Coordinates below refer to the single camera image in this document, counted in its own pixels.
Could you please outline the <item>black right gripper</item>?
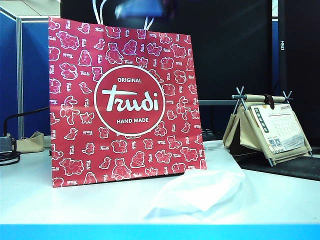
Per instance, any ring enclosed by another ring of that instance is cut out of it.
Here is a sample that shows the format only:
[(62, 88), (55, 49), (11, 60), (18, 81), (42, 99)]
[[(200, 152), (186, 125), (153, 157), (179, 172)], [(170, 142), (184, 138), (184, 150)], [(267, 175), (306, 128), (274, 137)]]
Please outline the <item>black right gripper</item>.
[(176, 12), (175, 0), (125, 0), (115, 7), (117, 19), (129, 17), (168, 17)]

